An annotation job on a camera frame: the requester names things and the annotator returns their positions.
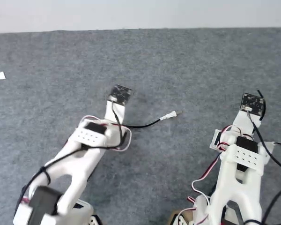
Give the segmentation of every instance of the gray carpet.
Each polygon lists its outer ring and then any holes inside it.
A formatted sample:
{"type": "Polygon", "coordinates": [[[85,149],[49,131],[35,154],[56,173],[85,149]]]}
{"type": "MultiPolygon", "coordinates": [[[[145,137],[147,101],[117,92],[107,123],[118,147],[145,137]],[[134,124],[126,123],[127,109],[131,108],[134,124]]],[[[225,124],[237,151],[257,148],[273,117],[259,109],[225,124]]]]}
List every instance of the gray carpet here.
{"type": "MultiPolygon", "coordinates": [[[[125,123],[143,124],[174,110],[184,113],[134,130],[130,149],[107,152],[81,199],[104,223],[164,225],[190,207],[190,183],[216,156],[216,128],[236,116],[243,92],[262,90],[264,138],[281,142],[281,29],[109,30],[0,34],[0,225],[12,224],[22,186],[51,159],[85,114],[103,117],[118,83],[135,90],[125,123]]],[[[275,156],[281,161],[281,147],[275,156]]],[[[218,167],[198,188],[208,192],[218,167]]],[[[65,190],[69,179],[55,186],[65,190]]],[[[262,181],[265,209],[281,188],[270,162],[262,181]]],[[[281,199],[269,224],[281,222],[281,199]]]]}

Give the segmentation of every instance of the wall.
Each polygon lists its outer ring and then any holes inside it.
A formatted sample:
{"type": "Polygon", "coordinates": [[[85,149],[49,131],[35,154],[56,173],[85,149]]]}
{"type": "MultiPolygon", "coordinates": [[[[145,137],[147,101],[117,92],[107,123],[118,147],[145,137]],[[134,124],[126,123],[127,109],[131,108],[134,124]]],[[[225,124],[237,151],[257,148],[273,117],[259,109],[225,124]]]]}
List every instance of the wall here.
{"type": "Polygon", "coordinates": [[[281,0],[0,0],[0,32],[281,27],[281,0]]]}

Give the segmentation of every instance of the white connector plug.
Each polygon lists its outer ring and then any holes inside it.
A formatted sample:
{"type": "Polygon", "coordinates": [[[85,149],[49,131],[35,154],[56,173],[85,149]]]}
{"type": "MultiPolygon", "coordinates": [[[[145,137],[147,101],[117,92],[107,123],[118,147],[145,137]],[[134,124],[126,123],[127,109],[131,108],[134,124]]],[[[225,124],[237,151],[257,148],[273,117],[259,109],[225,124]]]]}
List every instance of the white connector plug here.
{"type": "Polygon", "coordinates": [[[179,111],[172,111],[172,112],[170,112],[170,113],[168,113],[168,114],[162,116],[162,117],[160,118],[160,120],[166,120],[166,119],[169,119],[169,118],[172,118],[172,117],[176,117],[176,116],[178,116],[178,115],[181,114],[181,113],[182,113],[181,110],[179,110],[179,111]]]}

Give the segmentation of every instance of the white wire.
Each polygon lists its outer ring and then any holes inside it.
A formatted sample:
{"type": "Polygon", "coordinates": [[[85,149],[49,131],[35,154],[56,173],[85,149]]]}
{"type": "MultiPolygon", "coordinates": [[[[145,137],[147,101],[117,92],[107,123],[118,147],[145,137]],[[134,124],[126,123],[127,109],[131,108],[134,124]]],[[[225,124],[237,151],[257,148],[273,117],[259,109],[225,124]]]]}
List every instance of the white wire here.
{"type": "Polygon", "coordinates": [[[127,129],[127,130],[130,132],[130,135],[129,135],[129,142],[128,142],[127,146],[126,146],[124,149],[111,149],[111,150],[122,152],[122,151],[126,151],[126,150],[129,148],[130,143],[131,143],[132,132],[131,132],[131,130],[130,130],[129,128],[127,128],[127,127],[125,127],[125,129],[127,129]]]}
{"type": "Polygon", "coordinates": [[[237,127],[237,126],[234,125],[234,124],[231,124],[231,125],[228,125],[228,126],[222,131],[221,137],[220,137],[220,142],[222,142],[222,141],[221,141],[221,139],[222,139],[222,134],[225,133],[225,132],[226,132],[229,128],[231,128],[231,127],[236,127],[237,130],[232,130],[232,131],[237,131],[237,132],[239,132],[240,136],[242,136],[240,128],[237,127]]]}
{"type": "Polygon", "coordinates": [[[84,116],[84,117],[80,120],[79,124],[81,124],[81,122],[82,122],[84,119],[88,118],[88,117],[93,118],[93,119],[96,119],[96,120],[100,120],[100,119],[99,119],[98,117],[96,117],[96,116],[86,115],[86,116],[84,116]]]}
{"type": "Polygon", "coordinates": [[[187,197],[187,200],[189,200],[193,204],[195,204],[195,202],[196,202],[196,200],[193,197],[190,197],[190,196],[187,197]]]}
{"type": "Polygon", "coordinates": [[[206,199],[206,201],[207,201],[207,205],[209,205],[209,199],[208,199],[207,195],[204,194],[203,192],[199,191],[198,189],[196,189],[193,184],[194,184],[195,182],[204,180],[204,179],[208,176],[208,174],[210,173],[210,171],[212,170],[212,168],[214,167],[214,165],[218,162],[219,157],[220,157],[220,154],[219,154],[219,156],[216,158],[216,160],[211,164],[211,166],[210,166],[210,168],[208,169],[208,171],[206,171],[205,174],[204,174],[200,179],[194,180],[194,181],[192,182],[192,189],[193,189],[195,192],[200,193],[201,195],[203,195],[203,196],[205,197],[205,199],[206,199]]]}
{"type": "Polygon", "coordinates": [[[188,210],[194,211],[194,210],[196,210],[196,208],[186,208],[186,209],[181,210],[181,211],[178,213],[178,215],[176,216],[176,218],[177,218],[177,225],[180,225],[180,224],[179,224],[179,217],[181,216],[181,213],[183,213],[183,212],[185,212],[185,211],[188,211],[188,210]]]}

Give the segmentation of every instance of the circuit board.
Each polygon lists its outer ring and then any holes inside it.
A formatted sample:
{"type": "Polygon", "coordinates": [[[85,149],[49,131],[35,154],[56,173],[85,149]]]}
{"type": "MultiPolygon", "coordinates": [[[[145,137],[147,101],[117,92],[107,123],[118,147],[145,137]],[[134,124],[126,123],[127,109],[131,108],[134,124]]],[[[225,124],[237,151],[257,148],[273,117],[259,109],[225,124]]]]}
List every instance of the circuit board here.
{"type": "Polygon", "coordinates": [[[125,106],[132,95],[133,90],[120,85],[115,85],[108,96],[109,101],[125,106]]]}
{"type": "Polygon", "coordinates": [[[264,99],[255,95],[244,93],[240,110],[244,112],[250,111],[251,114],[262,116],[264,110],[264,99]]]}

